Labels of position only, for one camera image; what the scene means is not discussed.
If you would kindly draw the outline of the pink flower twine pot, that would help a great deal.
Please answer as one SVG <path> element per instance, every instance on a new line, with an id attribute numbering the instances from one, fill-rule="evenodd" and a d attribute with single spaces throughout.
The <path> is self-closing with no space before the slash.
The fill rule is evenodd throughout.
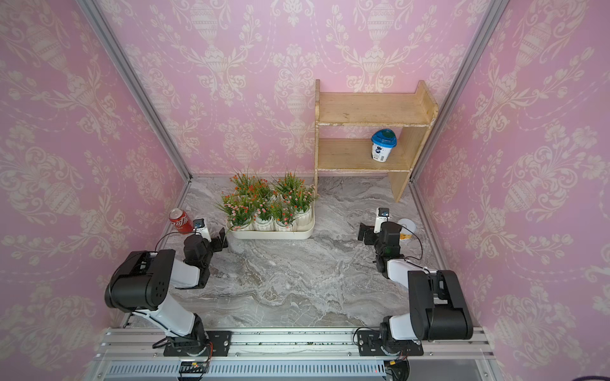
<path id="1" fill-rule="evenodd" d="M 252 231 L 254 229 L 253 201 L 248 196 L 223 194 L 217 205 L 225 215 L 227 226 L 231 231 Z"/>

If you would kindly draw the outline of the pink flower front pot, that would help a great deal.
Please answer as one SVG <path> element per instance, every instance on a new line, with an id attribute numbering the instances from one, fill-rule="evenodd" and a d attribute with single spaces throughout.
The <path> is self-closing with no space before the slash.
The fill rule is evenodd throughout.
<path id="1" fill-rule="evenodd" d="M 254 220 L 253 226 L 259 232 L 273 232 L 275 230 L 273 218 L 273 200 L 267 198 L 256 198 L 253 201 Z"/>

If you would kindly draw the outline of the orange flower white pot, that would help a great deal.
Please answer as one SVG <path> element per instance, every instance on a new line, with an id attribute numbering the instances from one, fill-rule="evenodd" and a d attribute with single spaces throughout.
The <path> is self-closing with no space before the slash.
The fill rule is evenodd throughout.
<path id="1" fill-rule="evenodd" d="M 239 196 L 255 197 L 258 195 L 258 188 L 261 179 L 256 175 L 238 172 L 230 178 L 234 186 L 234 193 Z"/>

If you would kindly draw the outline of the red flower white pot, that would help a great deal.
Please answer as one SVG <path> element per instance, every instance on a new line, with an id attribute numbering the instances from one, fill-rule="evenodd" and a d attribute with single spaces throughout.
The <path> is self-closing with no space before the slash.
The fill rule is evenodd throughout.
<path id="1" fill-rule="evenodd" d="M 261 203 L 269 203 L 275 197 L 273 185 L 267 179 L 256 179 L 253 184 L 253 193 Z"/>

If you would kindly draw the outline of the red pink flower pot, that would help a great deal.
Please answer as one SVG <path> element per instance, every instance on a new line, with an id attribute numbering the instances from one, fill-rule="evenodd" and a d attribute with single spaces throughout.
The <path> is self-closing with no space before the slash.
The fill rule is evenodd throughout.
<path id="1" fill-rule="evenodd" d="M 284 200 L 275 200 L 271 205 L 271 215 L 275 230 L 278 232 L 295 232 L 297 224 L 294 207 Z"/>

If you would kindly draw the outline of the red flower front pot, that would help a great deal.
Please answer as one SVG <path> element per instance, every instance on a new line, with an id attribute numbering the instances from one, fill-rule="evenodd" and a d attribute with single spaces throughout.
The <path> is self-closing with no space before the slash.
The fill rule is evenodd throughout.
<path id="1" fill-rule="evenodd" d="M 304 230 L 313 221 L 313 204 L 317 197 L 313 186 L 302 186 L 288 194 L 288 201 L 295 212 L 297 230 Z"/>

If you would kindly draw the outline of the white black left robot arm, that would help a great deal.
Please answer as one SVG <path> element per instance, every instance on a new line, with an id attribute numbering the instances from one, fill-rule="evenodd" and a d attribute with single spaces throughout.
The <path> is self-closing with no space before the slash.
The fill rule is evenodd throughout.
<path id="1" fill-rule="evenodd" d="M 185 309 L 170 294 L 204 289 L 211 275 L 211 260 L 228 247 L 225 229 L 212 237 L 204 219 L 184 240 L 184 259 L 173 249 L 134 251 L 115 270 L 106 286 L 105 303 L 111 309 L 144 318 L 163 331 L 165 337 L 152 345 L 169 356 L 214 355 L 214 344 L 198 314 Z"/>

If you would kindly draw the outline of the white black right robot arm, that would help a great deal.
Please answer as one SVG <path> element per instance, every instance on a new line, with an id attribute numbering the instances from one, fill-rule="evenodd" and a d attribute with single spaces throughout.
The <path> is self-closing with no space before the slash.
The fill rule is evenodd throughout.
<path id="1" fill-rule="evenodd" d="M 458 276 L 451 270 L 429 269 L 400 252 L 404 236 L 416 237 L 410 222 L 390 220 L 388 208 L 376 209 L 373 225 L 360 224 L 357 239 L 375 251 L 376 269 L 408 291 L 406 314 L 388 316 L 380 324 L 377 343 L 390 354 L 415 354 L 423 341 L 468 340 L 474 325 Z"/>

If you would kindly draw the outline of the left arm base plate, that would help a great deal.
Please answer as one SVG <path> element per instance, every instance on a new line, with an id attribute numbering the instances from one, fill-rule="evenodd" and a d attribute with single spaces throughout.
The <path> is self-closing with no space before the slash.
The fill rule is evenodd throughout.
<path id="1" fill-rule="evenodd" d="M 165 357 L 227 357 L 231 346 L 229 330 L 206 331 L 202 338 L 167 338 Z"/>

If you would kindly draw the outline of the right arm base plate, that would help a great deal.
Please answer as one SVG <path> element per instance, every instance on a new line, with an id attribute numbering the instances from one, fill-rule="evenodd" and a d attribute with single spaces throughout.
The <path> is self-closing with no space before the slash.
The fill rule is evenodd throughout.
<path id="1" fill-rule="evenodd" d="M 365 327 L 357 329 L 352 339 L 361 357 L 420 357 L 424 354 L 419 341 L 397 341 Z"/>

